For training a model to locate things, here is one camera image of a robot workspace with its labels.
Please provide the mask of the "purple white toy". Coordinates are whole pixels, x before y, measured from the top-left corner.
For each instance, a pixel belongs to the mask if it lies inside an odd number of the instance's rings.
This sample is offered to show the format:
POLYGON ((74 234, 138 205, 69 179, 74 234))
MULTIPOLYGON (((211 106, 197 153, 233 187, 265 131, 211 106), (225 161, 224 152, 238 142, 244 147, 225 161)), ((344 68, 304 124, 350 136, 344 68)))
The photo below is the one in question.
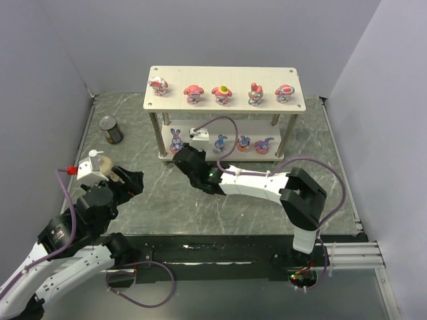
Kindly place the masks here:
POLYGON ((214 143, 213 152, 217 154, 222 154, 225 150, 225 140, 228 139, 227 136, 219 134, 218 139, 214 143))

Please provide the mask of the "purple spotted toy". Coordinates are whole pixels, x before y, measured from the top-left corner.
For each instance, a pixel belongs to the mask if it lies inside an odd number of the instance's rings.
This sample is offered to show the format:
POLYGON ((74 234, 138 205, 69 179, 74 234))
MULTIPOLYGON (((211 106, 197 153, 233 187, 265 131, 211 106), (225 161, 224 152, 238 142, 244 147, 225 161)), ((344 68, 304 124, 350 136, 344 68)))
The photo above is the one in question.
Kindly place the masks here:
POLYGON ((173 155, 175 155, 183 147, 183 141, 179 136, 179 134, 181 133, 181 130, 171 128, 170 132, 172 134, 172 139, 171 139, 171 145, 169 146, 169 150, 173 155))

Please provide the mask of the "orange base purple toy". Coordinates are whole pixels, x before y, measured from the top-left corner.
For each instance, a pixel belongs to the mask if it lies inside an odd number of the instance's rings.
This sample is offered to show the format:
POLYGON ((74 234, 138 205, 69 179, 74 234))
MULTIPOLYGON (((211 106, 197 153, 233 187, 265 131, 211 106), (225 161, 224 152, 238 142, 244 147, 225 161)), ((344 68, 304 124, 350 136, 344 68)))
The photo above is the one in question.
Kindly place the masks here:
POLYGON ((241 135, 237 140, 236 147, 240 152, 246 152, 249 149, 250 141, 251 139, 249 137, 241 135))

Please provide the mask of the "pink purple toy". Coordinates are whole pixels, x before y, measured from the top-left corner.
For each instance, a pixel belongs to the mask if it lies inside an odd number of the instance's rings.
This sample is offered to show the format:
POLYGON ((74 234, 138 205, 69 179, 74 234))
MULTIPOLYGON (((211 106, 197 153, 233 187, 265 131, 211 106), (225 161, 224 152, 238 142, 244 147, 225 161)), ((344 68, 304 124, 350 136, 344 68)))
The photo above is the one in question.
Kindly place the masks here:
POLYGON ((273 141, 273 137, 267 137, 264 140, 258 140, 254 143, 254 148, 257 153, 261 155, 266 155, 270 150, 270 141, 273 141))

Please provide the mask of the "pink toy yellow hat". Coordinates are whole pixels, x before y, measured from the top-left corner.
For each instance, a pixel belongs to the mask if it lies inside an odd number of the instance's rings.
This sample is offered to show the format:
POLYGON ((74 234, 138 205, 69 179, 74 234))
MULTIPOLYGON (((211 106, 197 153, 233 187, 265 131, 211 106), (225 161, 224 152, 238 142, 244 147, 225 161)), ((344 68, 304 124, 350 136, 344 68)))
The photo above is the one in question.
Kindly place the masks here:
POLYGON ((218 105, 226 105, 232 97, 233 93, 232 91, 226 87, 225 85, 220 85, 219 87, 214 87, 211 90, 211 94, 215 96, 216 103, 218 105))

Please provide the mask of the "red bunny ear toy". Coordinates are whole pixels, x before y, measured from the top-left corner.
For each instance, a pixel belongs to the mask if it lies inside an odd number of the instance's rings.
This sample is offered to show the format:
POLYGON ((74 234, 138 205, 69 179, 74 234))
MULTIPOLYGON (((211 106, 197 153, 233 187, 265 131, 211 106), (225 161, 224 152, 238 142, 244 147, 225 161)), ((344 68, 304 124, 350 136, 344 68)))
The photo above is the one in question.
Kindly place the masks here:
POLYGON ((248 92, 248 104, 251 106, 258 106, 264 96, 264 91, 261 85, 253 82, 250 85, 250 91, 248 92))

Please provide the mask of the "pink white toy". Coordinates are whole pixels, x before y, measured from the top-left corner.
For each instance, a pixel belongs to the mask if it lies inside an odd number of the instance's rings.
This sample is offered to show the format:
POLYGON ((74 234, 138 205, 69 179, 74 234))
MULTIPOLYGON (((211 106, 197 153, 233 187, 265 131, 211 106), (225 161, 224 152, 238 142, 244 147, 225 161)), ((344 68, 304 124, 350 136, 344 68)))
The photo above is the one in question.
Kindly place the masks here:
POLYGON ((149 78, 148 85, 153 89, 154 94, 157 96, 165 95, 167 93, 167 88, 169 87, 168 82, 160 76, 149 78))

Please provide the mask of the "pink blue goggles toy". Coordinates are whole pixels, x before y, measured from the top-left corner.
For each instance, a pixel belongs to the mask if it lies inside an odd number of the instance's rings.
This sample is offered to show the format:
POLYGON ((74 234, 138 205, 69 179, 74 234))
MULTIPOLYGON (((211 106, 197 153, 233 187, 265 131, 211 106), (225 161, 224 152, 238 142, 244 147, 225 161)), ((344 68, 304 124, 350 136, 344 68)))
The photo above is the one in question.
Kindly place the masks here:
POLYGON ((281 85, 276 90, 274 95, 279 103, 287 103, 289 98, 295 93, 295 88, 291 85, 281 85))

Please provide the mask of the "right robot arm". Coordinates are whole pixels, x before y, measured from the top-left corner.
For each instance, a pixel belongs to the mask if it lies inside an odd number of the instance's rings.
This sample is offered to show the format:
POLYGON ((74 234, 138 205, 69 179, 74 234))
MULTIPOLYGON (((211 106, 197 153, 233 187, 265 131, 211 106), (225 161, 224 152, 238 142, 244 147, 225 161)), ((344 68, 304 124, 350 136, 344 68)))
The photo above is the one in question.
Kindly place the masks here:
POLYGON ((261 173, 233 165, 221 170, 205 160, 205 152, 184 145, 173 163, 192 187, 207 194, 244 195, 280 204, 294 226, 294 251, 309 255, 314 250, 326 191, 303 169, 288 173, 261 173))

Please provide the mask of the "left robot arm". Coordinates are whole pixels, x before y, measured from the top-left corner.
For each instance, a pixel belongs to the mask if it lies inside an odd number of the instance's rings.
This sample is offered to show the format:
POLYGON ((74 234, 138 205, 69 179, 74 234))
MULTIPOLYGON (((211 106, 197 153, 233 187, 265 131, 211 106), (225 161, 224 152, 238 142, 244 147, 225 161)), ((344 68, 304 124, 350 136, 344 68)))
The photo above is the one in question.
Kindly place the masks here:
POLYGON ((118 165, 116 179, 92 172, 78 178, 85 191, 52 218, 31 252, 1 286, 2 319, 42 319, 48 304, 96 273, 125 265, 133 249, 122 233, 103 241, 118 207, 143 192, 143 173, 118 165))

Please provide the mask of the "white two-tier shelf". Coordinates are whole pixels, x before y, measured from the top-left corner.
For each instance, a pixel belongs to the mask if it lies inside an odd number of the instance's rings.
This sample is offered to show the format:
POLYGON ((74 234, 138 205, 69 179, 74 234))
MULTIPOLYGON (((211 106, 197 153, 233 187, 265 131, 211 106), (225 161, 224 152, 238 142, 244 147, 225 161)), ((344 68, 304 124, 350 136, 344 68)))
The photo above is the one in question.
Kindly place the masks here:
POLYGON ((249 149, 240 152, 238 149, 229 157, 230 161, 279 161, 284 158, 285 147, 290 138, 298 115, 306 111, 306 104, 302 93, 298 71, 293 67, 203 67, 203 66, 165 66, 154 65, 149 70, 149 78, 160 76, 169 87, 163 96, 154 94, 150 86, 146 87, 143 109, 148 112, 153 124, 158 147, 158 157, 162 161, 171 161, 173 154, 169 150, 172 134, 171 128, 180 129, 179 134, 184 143, 189 141, 189 130, 200 126, 203 122, 191 118, 189 120, 170 119, 170 113, 180 115, 203 113, 221 117, 236 118, 237 115, 269 115, 268 120, 235 119, 230 122, 225 119, 214 121, 207 126, 209 132, 209 147, 207 159, 216 160, 219 154, 214 153, 214 143, 218 135, 228 137, 225 140, 225 149, 234 146, 234 133, 238 132, 251 139, 249 149), (258 106, 248 104, 248 92, 251 83, 261 85, 264 96, 258 106), (281 85, 291 85, 295 93, 287 103, 279 103, 274 95, 281 85), (197 104, 189 104, 183 90, 190 85, 199 85, 204 89, 197 104), (233 95, 226 105, 218 105, 216 98, 211 94, 214 87, 225 85, 233 95), (266 155, 256 152, 254 143, 273 137, 270 141, 270 150, 266 155))

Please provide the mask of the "beige pump lotion bottle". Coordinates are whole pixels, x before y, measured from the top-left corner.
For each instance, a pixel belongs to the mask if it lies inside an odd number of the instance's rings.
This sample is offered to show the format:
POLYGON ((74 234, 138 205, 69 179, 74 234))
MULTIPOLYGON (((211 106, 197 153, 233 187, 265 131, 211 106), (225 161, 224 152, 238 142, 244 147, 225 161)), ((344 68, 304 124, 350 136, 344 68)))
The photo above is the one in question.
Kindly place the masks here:
POLYGON ((91 161, 92 171, 98 171, 109 178, 113 177, 113 171, 111 170, 113 167, 113 161, 104 155, 103 151, 92 149, 88 155, 89 160, 91 161))

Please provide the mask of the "dark soda can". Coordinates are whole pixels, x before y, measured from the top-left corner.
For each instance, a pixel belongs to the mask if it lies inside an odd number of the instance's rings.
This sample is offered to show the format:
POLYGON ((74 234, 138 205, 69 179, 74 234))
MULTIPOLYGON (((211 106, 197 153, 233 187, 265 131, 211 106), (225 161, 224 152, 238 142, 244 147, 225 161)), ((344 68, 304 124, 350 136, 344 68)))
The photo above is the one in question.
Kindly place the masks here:
POLYGON ((102 117, 98 122, 98 127, 108 143, 117 144, 123 141, 124 135, 115 117, 109 115, 102 117))

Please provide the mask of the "black front base bar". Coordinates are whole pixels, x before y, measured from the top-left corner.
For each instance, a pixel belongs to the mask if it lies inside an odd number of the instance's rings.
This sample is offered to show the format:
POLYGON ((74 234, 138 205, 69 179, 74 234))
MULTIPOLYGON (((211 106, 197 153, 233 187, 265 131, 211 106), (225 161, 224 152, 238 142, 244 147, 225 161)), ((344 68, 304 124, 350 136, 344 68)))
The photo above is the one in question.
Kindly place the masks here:
POLYGON ((132 235, 129 261, 147 261, 136 282, 268 279, 287 281, 288 272, 323 268, 330 260, 320 245, 305 256, 292 249, 291 235, 132 235))

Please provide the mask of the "small electronics board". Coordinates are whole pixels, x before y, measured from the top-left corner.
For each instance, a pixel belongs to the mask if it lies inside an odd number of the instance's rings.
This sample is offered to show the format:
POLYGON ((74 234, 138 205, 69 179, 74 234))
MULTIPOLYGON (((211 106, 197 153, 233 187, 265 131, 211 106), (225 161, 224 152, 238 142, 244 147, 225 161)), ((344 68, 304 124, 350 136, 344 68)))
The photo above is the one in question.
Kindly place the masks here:
POLYGON ((290 270, 288 271, 288 280, 294 287, 308 288, 317 283, 318 272, 311 269, 290 270))

